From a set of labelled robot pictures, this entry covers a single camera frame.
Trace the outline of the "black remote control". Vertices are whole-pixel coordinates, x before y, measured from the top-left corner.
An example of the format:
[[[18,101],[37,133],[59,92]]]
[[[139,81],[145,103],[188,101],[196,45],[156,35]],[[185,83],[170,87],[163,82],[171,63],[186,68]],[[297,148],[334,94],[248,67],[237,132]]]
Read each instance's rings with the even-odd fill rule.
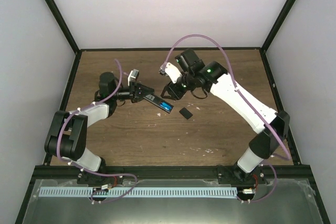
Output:
[[[170,114],[173,110],[173,105],[171,105],[170,103],[166,102],[165,100],[163,100],[162,98],[158,97],[157,95],[155,94],[148,94],[146,97],[145,97],[145,100],[150,102],[152,105],[155,105],[156,107],[160,108],[161,110],[165,111],[166,113]],[[167,111],[165,109],[163,109],[161,106],[160,106],[160,103],[161,102],[165,102],[167,104],[169,104],[171,107],[172,107],[172,110],[170,111]]]

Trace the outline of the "blue battery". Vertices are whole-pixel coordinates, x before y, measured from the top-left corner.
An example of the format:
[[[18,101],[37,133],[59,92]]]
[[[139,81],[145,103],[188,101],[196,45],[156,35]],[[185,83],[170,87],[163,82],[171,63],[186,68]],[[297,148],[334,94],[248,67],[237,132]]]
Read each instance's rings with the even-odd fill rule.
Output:
[[[161,102],[161,103],[160,103],[160,106],[161,106],[163,109],[167,110],[167,111],[172,110],[172,107],[171,107],[169,104],[165,103],[165,102]]]

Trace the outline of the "black battery cover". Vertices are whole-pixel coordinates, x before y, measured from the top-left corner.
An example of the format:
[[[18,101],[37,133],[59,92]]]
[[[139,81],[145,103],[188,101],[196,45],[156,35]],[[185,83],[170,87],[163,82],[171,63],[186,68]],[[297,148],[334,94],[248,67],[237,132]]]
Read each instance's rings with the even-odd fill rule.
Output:
[[[187,108],[181,108],[179,113],[187,120],[193,116],[193,114]]]

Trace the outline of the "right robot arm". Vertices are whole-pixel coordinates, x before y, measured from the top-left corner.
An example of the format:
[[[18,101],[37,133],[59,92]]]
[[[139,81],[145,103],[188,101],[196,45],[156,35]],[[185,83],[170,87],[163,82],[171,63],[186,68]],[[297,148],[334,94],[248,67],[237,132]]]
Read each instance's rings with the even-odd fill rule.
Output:
[[[175,57],[179,67],[165,61],[160,74],[170,81],[163,93],[172,100],[180,100],[186,92],[201,88],[205,94],[212,94],[236,111],[256,133],[244,154],[233,166],[233,177],[244,184],[252,177],[254,169],[273,155],[278,147],[284,148],[289,132],[290,116],[266,106],[234,79],[233,75],[217,61],[208,64],[187,49]]]

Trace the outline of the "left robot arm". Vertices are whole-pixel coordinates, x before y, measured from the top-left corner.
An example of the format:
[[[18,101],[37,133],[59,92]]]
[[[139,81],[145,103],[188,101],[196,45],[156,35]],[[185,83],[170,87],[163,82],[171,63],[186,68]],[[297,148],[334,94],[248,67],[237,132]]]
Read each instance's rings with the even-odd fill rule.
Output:
[[[87,129],[96,122],[109,118],[115,112],[118,101],[130,100],[131,103],[137,103],[155,93],[153,88],[136,81],[138,75],[139,72],[134,69],[128,85],[124,87],[112,72],[102,73],[99,77],[99,90],[90,105],[54,114],[44,145],[45,152],[80,166],[84,169],[81,173],[95,184],[111,181],[112,178],[107,177],[105,160],[87,148]]]

